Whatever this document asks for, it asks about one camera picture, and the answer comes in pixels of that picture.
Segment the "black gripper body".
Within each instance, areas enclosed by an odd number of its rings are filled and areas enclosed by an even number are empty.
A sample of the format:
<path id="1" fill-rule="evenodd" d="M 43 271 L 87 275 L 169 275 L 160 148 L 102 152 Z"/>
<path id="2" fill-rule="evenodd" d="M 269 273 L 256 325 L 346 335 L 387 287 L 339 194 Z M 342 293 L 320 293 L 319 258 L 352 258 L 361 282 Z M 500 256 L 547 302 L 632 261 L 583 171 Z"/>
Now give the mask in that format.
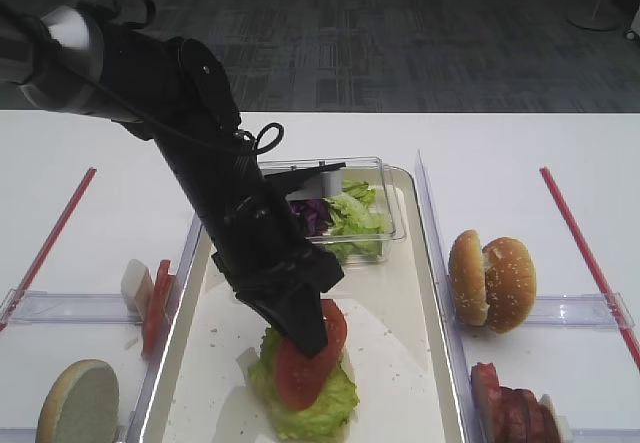
<path id="1" fill-rule="evenodd" d="M 266 180 L 252 144 L 236 135 L 154 140 L 208 231 L 216 264 L 248 306 L 277 307 L 298 290 L 316 298 L 344 276 L 337 257 L 301 233 L 283 193 Z"/>

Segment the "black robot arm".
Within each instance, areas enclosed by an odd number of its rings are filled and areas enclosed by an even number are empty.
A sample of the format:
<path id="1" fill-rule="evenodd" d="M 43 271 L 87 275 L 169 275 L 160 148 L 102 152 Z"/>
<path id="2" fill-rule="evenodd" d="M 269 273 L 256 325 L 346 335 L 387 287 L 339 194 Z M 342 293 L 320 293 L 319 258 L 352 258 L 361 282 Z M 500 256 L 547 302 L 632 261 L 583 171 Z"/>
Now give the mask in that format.
<path id="1" fill-rule="evenodd" d="M 1 10 L 1 78 L 37 108 L 105 118 L 153 141 L 214 246 L 236 297 L 308 357 L 328 343 L 320 297 L 343 277 L 302 233 L 286 196 L 332 165 L 264 174 L 228 77 L 201 42 L 161 41 L 120 5 L 81 2 L 44 18 Z"/>

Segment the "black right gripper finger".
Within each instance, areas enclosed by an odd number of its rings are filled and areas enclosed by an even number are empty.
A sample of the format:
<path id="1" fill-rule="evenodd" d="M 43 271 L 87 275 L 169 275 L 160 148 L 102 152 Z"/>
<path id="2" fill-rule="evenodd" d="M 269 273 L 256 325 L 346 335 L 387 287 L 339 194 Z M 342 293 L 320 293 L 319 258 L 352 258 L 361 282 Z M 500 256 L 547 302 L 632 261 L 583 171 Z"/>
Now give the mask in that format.
<path id="1" fill-rule="evenodd" d="M 328 345 L 320 292 L 312 286 L 246 290 L 244 303 L 287 337 L 305 357 L 315 357 Z"/>

